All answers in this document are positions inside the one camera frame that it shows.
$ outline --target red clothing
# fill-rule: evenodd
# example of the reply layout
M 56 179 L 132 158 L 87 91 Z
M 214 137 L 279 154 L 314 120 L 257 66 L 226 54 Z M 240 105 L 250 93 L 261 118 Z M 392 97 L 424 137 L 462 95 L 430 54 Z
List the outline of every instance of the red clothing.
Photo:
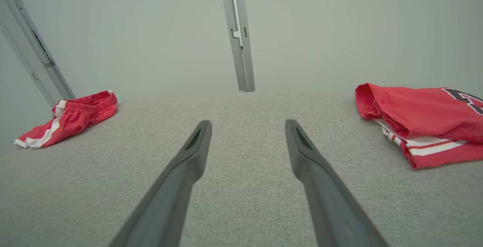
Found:
M 355 90 L 361 118 L 378 119 L 414 169 L 483 159 L 483 100 L 448 89 L 363 84 Z
M 50 122 L 34 127 L 16 139 L 14 145 L 18 148 L 48 147 L 112 117 L 117 110 L 116 103 L 117 98 L 112 91 L 61 100 L 52 109 L 55 116 Z

